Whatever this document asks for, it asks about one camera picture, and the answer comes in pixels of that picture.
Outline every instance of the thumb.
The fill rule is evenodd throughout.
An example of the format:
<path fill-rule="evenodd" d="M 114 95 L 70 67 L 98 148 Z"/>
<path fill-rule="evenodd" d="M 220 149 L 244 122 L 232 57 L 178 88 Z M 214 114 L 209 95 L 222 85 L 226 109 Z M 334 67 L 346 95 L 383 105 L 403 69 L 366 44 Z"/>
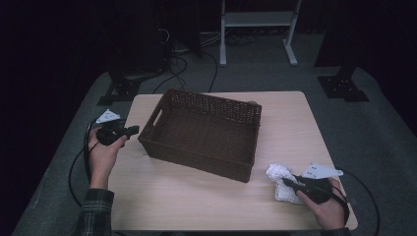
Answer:
<path fill-rule="evenodd" d="M 126 141 L 128 140 L 128 137 L 127 136 L 122 136 L 122 137 L 120 137 L 117 141 L 115 141 L 113 144 L 111 144 L 114 148 L 121 148 L 125 143 L 126 143 Z"/>
<path fill-rule="evenodd" d="M 313 202 L 313 200 L 311 200 L 306 194 L 304 194 L 300 190 L 298 190 L 296 194 L 312 212 L 314 212 L 315 209 L 318 207 L 318 205 L 315 202 Z"/>

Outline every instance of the crumpled paper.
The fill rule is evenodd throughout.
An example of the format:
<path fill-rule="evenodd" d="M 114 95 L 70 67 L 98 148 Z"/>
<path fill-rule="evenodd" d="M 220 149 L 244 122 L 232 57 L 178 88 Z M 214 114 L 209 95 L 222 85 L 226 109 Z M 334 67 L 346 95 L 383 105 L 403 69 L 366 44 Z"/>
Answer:
<path fill-rule="evenodd" d="M 303 205 L 303 201 L 298 198 L 291 187 L 284 184 L 282 178 L 295 181 L 295 177 L 290 170 L 280 164 L 270 164 L 267 170 L 267 176 L 275 183 L 275 199 L 283 202 L 290 202 L 297 205 Z"/>

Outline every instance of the shirt cuff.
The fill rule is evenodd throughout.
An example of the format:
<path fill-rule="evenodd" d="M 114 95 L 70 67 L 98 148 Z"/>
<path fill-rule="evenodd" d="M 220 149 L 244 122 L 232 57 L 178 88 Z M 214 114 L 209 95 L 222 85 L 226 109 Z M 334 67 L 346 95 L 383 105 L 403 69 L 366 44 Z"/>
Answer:
<path fill-rule="evenodd" d="M 322 231 L 322 236 L 349 236 L 349 235 L 350 235 L 349 228 L 339 228 L 339 229 Z"/>
<path fill-rule="evenodd" d="M 89 189 L 84 200 L 83 212 L 110 213 L 114 193 L 104 189 Z"/>

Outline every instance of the handheld controller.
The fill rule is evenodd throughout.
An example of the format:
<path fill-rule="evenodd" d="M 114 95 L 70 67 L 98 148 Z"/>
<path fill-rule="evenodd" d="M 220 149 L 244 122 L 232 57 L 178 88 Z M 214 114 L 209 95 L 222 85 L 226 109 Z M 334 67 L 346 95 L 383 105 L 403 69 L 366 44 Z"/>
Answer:
<path fill-rule="evenodd" d="M 327 202 L 332 196 L 332 185 L 326 179 L 308 179 L 301 176 L 294 176 L 298 183 L 283 178 L 284 184 L 293 188 L 294 193 L 300 190 L 316 204 Z"/>
<path fill-rule="evenodd" d="M 100 141 L 101 144 L 105 146 L 110 146 L 124 135 L 126 135 L 128 139 L 130 139 L 131 136 L 139 133 L 139 126 L 120 128 L 117 123 L 113 122 L 105 123 L 97 131 L 97 139 Z"/>

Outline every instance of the hand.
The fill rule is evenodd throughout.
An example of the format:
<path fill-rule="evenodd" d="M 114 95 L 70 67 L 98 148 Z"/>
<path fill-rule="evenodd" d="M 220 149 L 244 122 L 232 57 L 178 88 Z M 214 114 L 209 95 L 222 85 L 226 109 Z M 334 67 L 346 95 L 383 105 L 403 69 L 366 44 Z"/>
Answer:
<path fill-rule="evenodd" d="M 89 162 L 91 166 L 91 189 L 107 189 L 108 178 L 116 163 L 117 152 L 128 140 L 127 136 L 119 138 L 110 146 L 104 146 L 98 142 L 95 128 L 89 132 Z"/>
<path fill-rule="evenodd" d="M 340 189 L 340 183 L 337 180 L 328 179 L 335 188 Z M 333 188 L 333 193 L 343 199 L 343 196 L 335 188 Z M 301 191 L 297 191 L 297 196 L 313 212 L 317 222 L 324 230 L 344 228 L 343 207 L 336 200 L 330 198 L 327 202 L 318 205 Z"/>

